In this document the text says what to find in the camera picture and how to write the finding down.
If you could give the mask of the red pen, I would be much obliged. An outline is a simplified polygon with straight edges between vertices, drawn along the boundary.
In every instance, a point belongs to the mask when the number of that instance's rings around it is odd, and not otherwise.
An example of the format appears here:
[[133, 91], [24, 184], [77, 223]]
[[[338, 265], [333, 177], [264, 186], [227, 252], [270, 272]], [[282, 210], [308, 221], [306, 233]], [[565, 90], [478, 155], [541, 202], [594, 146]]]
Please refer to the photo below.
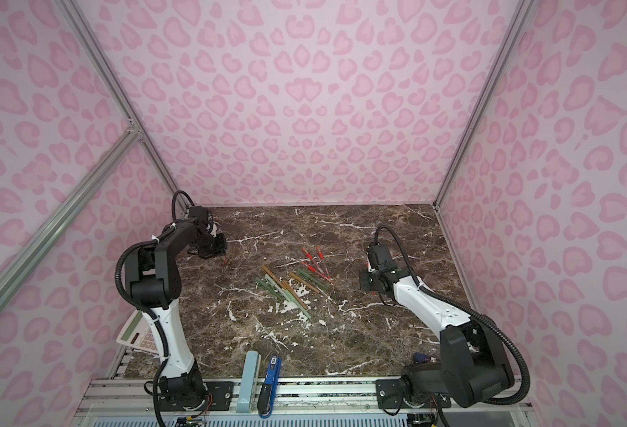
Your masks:
[[322, 272], [322, 269], [320, 268], [320, 265], [318, 264], [316, 259], [304, 247], [302, 247], [302, 251], [304, 255], [308, 258], [309, 262], [313, 265], [313, 267], [316, 270], [320, 270]]
[[318, 247], [318, 246], [316, 247], [316, 253], [317, 253], [318, 259], [320, 260], [320, 265], [322, 266], [322, 272], [324, 272], [325, 276], [327, 278], [329, 278], [330, 277], [329, 276], [329, 270], [328, 270], [328, 267], [326, 265], [324, 255], [322, 254], [322, 250], [320, 250], [320, 247]]
[[320, 272], [318, 269], [316, 269], [315, 267], [313, 267], [313, 265], [311, 265], [310, 263], [307, 262], [301, 262], [302, 265], [304, 265], [304, 267], [306, 267], [307, 270], [309, 270], [310, 272], [316, 274], [317, 276], [323, 278], [325, 281], [328, 281], [329, 283], [333, 283], [331, 281], [331, 279], [326, 276], [325, 274], [323, 274], [322, 272]]

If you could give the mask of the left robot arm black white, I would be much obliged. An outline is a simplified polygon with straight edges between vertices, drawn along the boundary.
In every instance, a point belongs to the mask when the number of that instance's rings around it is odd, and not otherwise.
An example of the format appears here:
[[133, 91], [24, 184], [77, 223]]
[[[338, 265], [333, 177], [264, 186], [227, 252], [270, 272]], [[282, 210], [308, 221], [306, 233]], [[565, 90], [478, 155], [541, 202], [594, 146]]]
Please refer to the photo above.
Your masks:
[[170, 404], [197, 407], [206, 399], [207, 388], [179, 312], [183, 284], [176, 258], [187, 248], [203, 259], [226, 253], [226, 238], [203, 206], [192, 206], [160, 235], [128, 247], [117, 260], [114, 280], [120, 296], [142, 313], [152, 332], [160, 358], [152, 395]]

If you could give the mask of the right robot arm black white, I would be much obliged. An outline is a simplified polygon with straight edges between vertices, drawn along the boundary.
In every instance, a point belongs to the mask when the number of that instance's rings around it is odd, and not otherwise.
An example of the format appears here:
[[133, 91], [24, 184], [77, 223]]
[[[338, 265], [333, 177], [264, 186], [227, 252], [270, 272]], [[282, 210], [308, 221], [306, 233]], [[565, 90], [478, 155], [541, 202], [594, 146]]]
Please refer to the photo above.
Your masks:
[[360, 286], [365, 292], [393, 297], [439, 339], [436, 362], [403, 368], [397, 384], [403, 403], [418, 405], [445, 397], [459, 407], [507, 406], [527, 397], [532, 380], [524, 357], [487, 316], [434, 293], [407, 270], [362, 270]]

